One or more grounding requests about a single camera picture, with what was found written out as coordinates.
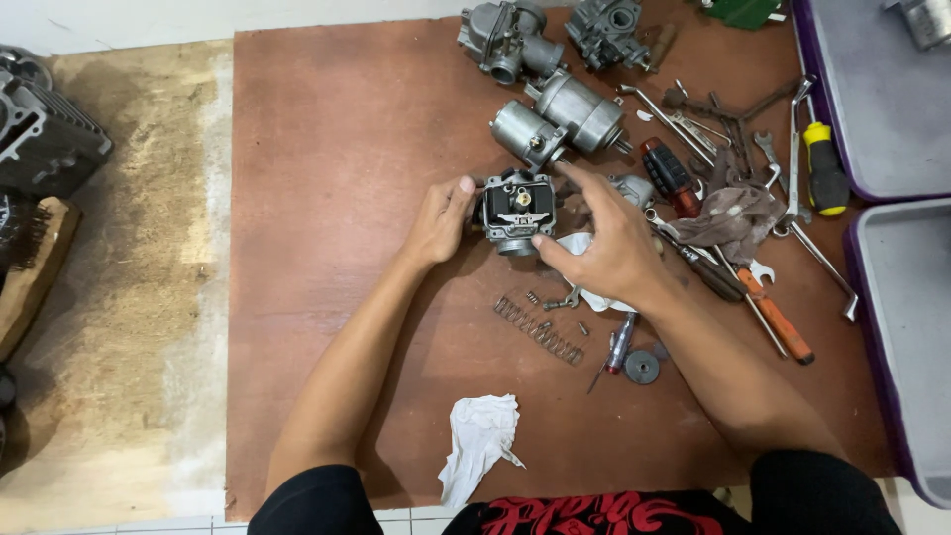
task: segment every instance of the plywood surface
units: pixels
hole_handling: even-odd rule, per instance
[[[231,42],[50,64],[115,152],[10,357],[0,532],[221,514]]]
[[[550,11],[546,34],[567,42],[566,10]],[[681,33],[660,75],[639,81],[659,101],[680,78],[697,95],[716,89],[745,108],[798,72],[789,25],[723,28],[680,3],[648,3],[642,25],[668,21]],[[304,377],[394,254],[431,184],[517,164],[492,139],[488,121],[520,88],[479,73],[456,46],[458,19],[241,33],[235,40],[234,188],[228,373],[227,514],[247,519],[262,502],[267,457]],[[631,71],[572,71],[602,94],[637,81]],[[652,135],[687,153],[657,121],[623,108],[636,145]],[[764,114],[783,158],[787,109]],[[640,163],[605,153],[587,168],[633,171]],[[849,216],[807,232],[844,267],[839,237]],[[812,402],[869,473],[891,472],[861,333],[839,311],[844,296],[793,238],[770,239],[759,259],[775,268],[772,295],[812,344],[817,362],[780,362],[743,306],[716,300],[670,256],[709,307]],[[604,377],[608,334],[620,315],[587,306],[550,315],[584,345],[571,367],[494,315],[503,293],[568,287],[534,259],[510,260],[485,240],[464,244],[423,284],[398,340],[389,377],[359,456],[374,507],[431,505],[451,451],[449,412],[461,397],[513,393],[521,418],[514,453],[527,469],[499,463],[473,500],[622,489],[715,487],[746,475],[708,422],[672,362],[659,380],[634,386]],[[585,321],[592,336],[576,332]],[[639,324],[634,345],[654,340]]]

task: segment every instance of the white cloth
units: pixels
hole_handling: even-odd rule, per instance
[[[558,243],[561,244],[561,247],[566,248],[569,253],[577,255],[585,252],[585,250],[588,249],[588,246],[592,244],[593,238],[594,234],[591,234],[590,232],[576,232],[558,240]],[[584,288],[581,288],[581,297],[585,298],[585,301],[587,301],[588,304],[592,306],[592,310],[595,312],[607,310],[608,308],[613,308],[622,312],[637,311],[631,307],[628,307],[624,303],[621,303],[620,301],[614,301],[613,299],[607,299],[605,297],[601,297],[600,295],[594,295]]]
[[[439,472],[442,505],[462,507],[472,496],[482,476],[499,457],[525,467],[510,451],[518,424],[518,403],[513,394],[462,398],[453,406],[453,453]]]

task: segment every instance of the white tile floor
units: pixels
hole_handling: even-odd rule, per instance
[[[462,510],[450,507],[414,507],[374,511],[383,535],[441,535]],[[84,529],[31,531],[23,535],[246,535],[247,523],[226,523],[224,516],[196,516],[147,520],[131,524]]]

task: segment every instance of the small spring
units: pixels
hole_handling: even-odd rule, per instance
[[[531,336],[536,344],[568,364],[574,366],[584,358],[585,352],[580,347],[572,345],[558,333],[550,330],[552,322],[539,322],[504,295],[495,302],[493,311],[518,330]]]

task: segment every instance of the white wall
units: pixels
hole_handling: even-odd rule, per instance
[[[0,43],[40,55],[131,49],[223,39],[240,30],[438,18],[484,1],[0,0]]]

